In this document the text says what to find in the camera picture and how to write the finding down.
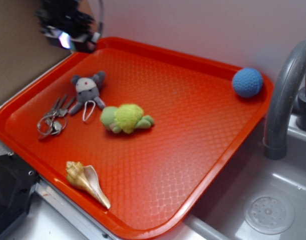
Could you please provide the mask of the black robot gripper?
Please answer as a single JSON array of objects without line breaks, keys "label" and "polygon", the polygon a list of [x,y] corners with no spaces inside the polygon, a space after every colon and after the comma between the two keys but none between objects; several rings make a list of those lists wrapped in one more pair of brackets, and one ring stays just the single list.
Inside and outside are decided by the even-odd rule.
[{"label": "black robot gripper", "polygon": [[101,25],[94,30],[95,19],[78,9],[78,0],[42,0],[35,12],[40,32],[49,44],[73,52],[93,53],[101,37]]}]

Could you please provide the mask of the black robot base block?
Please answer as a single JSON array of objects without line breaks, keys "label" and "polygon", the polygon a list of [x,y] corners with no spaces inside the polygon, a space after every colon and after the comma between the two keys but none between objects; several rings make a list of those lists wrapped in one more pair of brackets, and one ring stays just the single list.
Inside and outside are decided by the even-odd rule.
[{"label": "black robot base block", "polygon": [[17,154],[0,155],[0,240],[29,214],[38,177]]}]

